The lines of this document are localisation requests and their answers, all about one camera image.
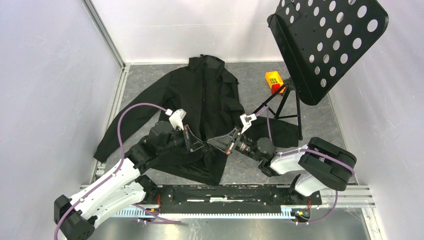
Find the black zip jacket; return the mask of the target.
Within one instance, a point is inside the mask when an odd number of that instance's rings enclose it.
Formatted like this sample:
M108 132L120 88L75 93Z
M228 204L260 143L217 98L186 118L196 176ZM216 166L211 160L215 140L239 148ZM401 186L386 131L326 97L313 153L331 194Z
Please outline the black zip jacket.
M218 57L191 57L188 65L166 73L126 105L106 130L94 158L105 162L125 141L158 111L186 111L183 122L202 141L241 127L245 112L239 98L238 80ZM169 153L160 158L156 170L206 185L218 185L227 155L217 149L207 152Z

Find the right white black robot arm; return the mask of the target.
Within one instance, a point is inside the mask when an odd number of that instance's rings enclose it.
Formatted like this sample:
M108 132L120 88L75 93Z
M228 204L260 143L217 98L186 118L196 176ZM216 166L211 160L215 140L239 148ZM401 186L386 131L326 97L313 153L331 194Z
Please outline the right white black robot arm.
M289 199L295 204L302 204L313 193L326 188L345 191L350 178L356 174L357 157L319 137L311 138L294 150L278 152L269 137L252 140L235 128L208 139L207 143L226 155L237 151L259 162L258 168L268 177L299 172L288 191Z

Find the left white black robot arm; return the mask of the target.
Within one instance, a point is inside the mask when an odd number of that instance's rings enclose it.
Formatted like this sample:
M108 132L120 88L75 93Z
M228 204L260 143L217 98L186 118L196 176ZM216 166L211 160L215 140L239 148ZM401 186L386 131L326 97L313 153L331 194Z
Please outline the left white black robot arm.
M164 155L189 154L204 146L188 125L173 127L159 121L98 180L71 197L61 195L54 201L53 238L63 233L68 240L87 240L106 219L126 207L153 203L158 186L144 173Z

